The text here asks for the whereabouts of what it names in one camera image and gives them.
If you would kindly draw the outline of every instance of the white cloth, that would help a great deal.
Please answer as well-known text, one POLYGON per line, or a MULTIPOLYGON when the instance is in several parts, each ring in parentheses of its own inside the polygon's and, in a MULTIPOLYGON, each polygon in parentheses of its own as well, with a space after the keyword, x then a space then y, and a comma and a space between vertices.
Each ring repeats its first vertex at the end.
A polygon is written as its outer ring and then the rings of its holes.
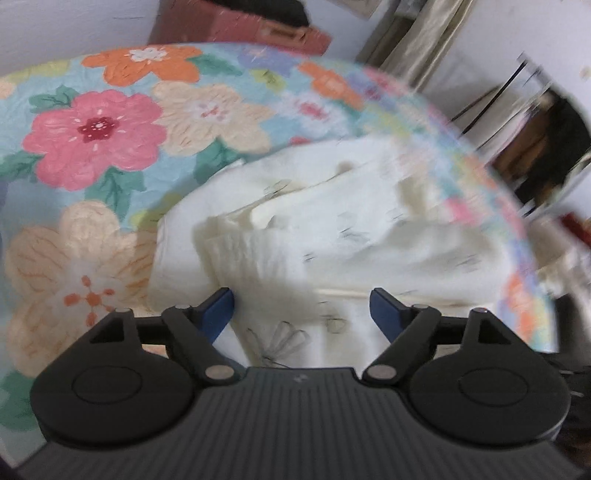
POLYGON ((225 355, 358 371, 388 344, 369 317, 374 287, 464 313, 490 307, 511 271, 503 244, 444 222, 436 185, 408 163, 425 152, 409 148, 326 141, 221 171, 161 220, 152 305, 228 286, 236 314, 215 344, 225 355))
POLYGON ((591 252, 562 227, 542 215, 526 223, 527 236, 538 263, 541 287, 554 299, 570 295, 576 312, 563 321, 569 325, 560 338, 560 352, 591 364, 591 252))

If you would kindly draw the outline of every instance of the red object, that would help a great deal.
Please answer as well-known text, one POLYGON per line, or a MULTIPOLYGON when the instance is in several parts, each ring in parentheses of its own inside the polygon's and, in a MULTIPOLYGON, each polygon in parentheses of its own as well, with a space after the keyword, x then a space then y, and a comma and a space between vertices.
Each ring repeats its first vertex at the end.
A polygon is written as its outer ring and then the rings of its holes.
POLYGON ((172 0, 164 5, 150 43, 248 42, 307 55, 322 55, 330 35, 314 28, 293 28, 204 0, 172 0))
POLYGON ((569 232, 591 248, 591 232, 583 226, 582 222, 573 212, 560 217, 560 222, 569 232))

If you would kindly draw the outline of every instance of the floral bedspread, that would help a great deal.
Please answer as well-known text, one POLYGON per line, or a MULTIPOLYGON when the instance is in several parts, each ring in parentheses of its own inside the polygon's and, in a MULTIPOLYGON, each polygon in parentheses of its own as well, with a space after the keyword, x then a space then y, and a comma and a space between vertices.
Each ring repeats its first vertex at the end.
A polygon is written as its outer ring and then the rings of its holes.
POLYGON ((270 47, 107 51, 0 78, 0 455, 18 462, 43 442, 29 377, 107 312, 145 307, 157 222, 176 202, 239 158, 367 132, 432 147, 450 216, 499 232, 514 253, 497 314, 553 349, 510 197, 404 85, 270 47))

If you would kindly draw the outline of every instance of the curtain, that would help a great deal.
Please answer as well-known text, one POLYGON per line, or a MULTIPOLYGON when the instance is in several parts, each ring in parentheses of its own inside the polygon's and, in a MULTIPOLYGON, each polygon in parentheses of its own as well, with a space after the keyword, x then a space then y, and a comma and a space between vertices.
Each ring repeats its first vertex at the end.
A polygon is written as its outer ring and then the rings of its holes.
POLYGON ((475 0, 427 0, 416 16, 386 13, 357 60, 421 90, 447 53, 475 0))

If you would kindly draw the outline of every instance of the peach flower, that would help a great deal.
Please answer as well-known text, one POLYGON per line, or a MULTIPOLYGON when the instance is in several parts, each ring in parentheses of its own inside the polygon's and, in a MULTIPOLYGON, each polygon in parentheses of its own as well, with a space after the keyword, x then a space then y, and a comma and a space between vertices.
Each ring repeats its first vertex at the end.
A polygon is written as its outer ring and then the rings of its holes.
POLYGON ((163 110, 157 123, 166 127, 164 149, 171 155, 194 155, 217 137, 241 152, 265 153, 271 148, 259 123, 275 112, 266 106, 244 103, 223 83, 194 87, 182 82, 160 82, 152 92, 163 110))
POLYGON ((155 233, 122 233, 101 202, 67 207, 57 229, 24 228, 6 252, 5 271, 21 295, 7 331, 17 370, 38 375, 117 307, 145 309, 155 233))

